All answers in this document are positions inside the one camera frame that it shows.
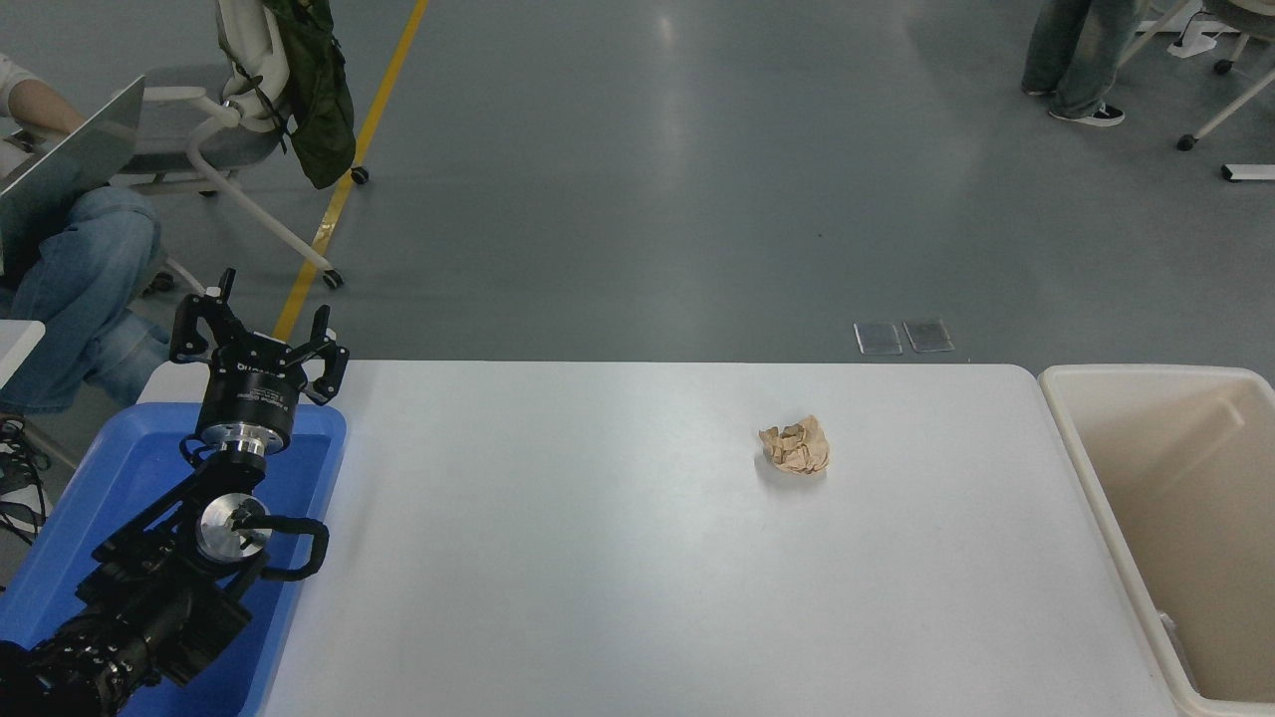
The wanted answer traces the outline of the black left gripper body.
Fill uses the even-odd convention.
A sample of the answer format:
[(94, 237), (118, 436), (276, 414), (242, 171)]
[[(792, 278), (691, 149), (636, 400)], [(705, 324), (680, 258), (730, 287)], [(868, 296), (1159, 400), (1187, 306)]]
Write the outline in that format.
[(210, 353), (209, 385), (196, 431), (246, 424), (289, 434), (303, 373), (287, 365), (284, 344), (223, 346)]

